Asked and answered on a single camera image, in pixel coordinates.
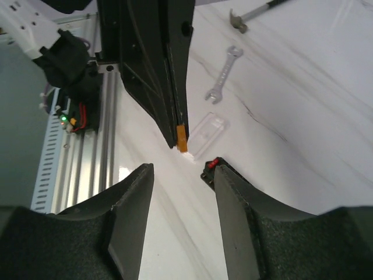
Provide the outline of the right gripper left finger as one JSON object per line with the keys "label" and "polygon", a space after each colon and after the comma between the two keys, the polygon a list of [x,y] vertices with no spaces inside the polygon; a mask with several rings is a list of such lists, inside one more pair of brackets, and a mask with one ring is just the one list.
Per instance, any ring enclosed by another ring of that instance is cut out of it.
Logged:
{"label": "right gripper left finger", "polygon": [[58,214],[1,207],[2,279],[138,279],[154,167]]}

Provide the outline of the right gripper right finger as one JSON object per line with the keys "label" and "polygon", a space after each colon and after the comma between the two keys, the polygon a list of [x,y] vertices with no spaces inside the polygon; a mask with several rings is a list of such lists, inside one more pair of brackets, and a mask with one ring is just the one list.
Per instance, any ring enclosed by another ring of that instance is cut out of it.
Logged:
{"label": "right gripper right finger", "polygon": [[372,208],[313,215],[244,181],[227,166],[214,175],[230,279],[371,279]]}

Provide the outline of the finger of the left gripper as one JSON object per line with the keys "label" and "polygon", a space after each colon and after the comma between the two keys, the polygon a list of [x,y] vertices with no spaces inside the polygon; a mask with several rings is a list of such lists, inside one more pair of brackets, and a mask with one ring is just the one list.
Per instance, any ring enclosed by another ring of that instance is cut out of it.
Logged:
{"label": "finger of the left gripper", "polygon": [[165,69],[158,1],[98,1],[101,53],[118,64],[127,92],[176,145],[175,110]]}
{"label": "finger of the left gripper", "polygon": [[195,1],[158,1],[161,42],[171,97],[171,142],[177,143],[177,126],[189,136],[187,109],[187,67],[193,34]]}

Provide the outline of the orange blade fuse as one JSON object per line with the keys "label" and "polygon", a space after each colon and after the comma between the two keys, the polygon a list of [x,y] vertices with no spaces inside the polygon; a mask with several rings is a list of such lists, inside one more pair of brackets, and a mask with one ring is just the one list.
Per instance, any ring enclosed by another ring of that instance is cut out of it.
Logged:
{"label": "orange blade fuse", "polygon": [[181,153],[185,153],[188,151],[188,144],[187,144],[187,131],[185,129],[185,125],[178,125],[177,126],[177,149]]}

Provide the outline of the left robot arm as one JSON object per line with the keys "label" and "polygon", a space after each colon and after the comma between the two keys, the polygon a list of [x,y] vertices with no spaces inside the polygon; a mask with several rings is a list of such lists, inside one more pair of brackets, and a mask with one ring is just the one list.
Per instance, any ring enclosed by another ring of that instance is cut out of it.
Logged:
{"label": "left robot arm", "polygon": [[187,67],[194,1],[98,1],[101,51],[61,29],[27,1],[1,2],[1,27],[73,105],[56,110],[70,133],[99,128],[103,71],[115,69],[169,147],[187,151]]}

